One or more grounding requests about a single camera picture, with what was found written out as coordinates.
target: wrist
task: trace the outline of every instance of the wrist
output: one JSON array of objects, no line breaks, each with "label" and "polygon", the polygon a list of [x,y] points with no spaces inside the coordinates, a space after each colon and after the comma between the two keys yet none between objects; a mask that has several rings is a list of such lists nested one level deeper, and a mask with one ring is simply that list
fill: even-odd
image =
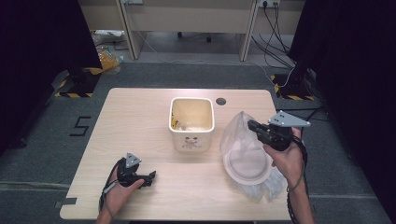
[{"label": "wrist", "polygon": [[288,186],[288,192],[289,193],[294,193],[295,192],[296,194],[300,194],[300,193],[306,194],[304,178],[302,177],[300,182],[298,182],[295,185],[289,185]]},{"label": "wrist", "polygon": [[304,171],[305,171],[305,166],[303,164],[302,169],[296,169],[297,172],[294,173],[294,175],[291,175],[292,178],[288,178],[288,189],[287,192],[291,192],[299,187],[301,182],[304,182]]},{"label": "wrist", "polygon": [[111,223],[113,217],[111,216],[110,212],[104,207],[100,211],[98,218],[96,219],[97,224],[107,224]]}]

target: plastic bag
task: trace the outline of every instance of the plastic bag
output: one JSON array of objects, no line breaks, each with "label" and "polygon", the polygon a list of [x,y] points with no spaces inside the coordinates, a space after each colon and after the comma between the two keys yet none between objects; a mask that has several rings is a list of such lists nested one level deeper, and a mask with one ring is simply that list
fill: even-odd
[{"label": "plastic bag", "polygon": [[111,54],[110,51],[108,51],[108,49],[106,47],[97,47],[96,50],[98,52],[99,60],[102,64],[103,69],[90,68],[90,72],[93,75],[97,75],[97,74],[103,73],[105,71],[108,71],[111,68],[118,67],[120,65],[120,63],[122,63],[122,58],[116,57],[113,54]]},{"label": "plastic bag", "polygon": [[265,195],[271,202],[287,182],[277,168],[272,167],[272,158],[248,128],[250,119],[254,118],[242,111],[230,121],[220,141],[220,152],[233,186],[253,201],[259,202]]}]

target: hole in table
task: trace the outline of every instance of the hole in table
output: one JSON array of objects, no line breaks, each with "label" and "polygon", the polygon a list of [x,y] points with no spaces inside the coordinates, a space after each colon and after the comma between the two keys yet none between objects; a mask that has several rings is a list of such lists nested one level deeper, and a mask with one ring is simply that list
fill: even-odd
[{"label": "hole in table", "polygon": [[225,104],[227,103],[227,101],[226,101],[224,98],[218,98],[218,99],[216,100],[216,103],[217,103],[218,105],[225,105]]}]

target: person's left hand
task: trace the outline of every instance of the person's left hand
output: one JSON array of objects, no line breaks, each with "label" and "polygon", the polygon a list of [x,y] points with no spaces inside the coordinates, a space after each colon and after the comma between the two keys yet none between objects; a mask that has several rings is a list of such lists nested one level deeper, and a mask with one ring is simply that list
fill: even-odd
[{"label": "person's left hand", "polygon": [[[117,171],[118,167],[114,170],[109,183],[117,179]],[[144,182],[143,179],[139,179],[128,188],[116,182],[116,185],[106,194],[102,210],[99,213],[96,223],[111,223],[116,214],[126,204],[132,193],[140,188]]]}]

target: yellow object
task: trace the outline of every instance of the yellow object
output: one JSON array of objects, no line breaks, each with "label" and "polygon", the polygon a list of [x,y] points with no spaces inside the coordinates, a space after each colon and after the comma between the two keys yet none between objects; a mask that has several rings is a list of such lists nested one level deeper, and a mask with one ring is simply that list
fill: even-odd
[{"label": "yellow object", "polygon": [[98,75],[100,73],[103,73],[113,67],[117,67],[120,64],[120,60],[116,56],[112,55],[107,49],[99,48],[97,50],[103,69],[90,68],[90,72],[93,75]]}]

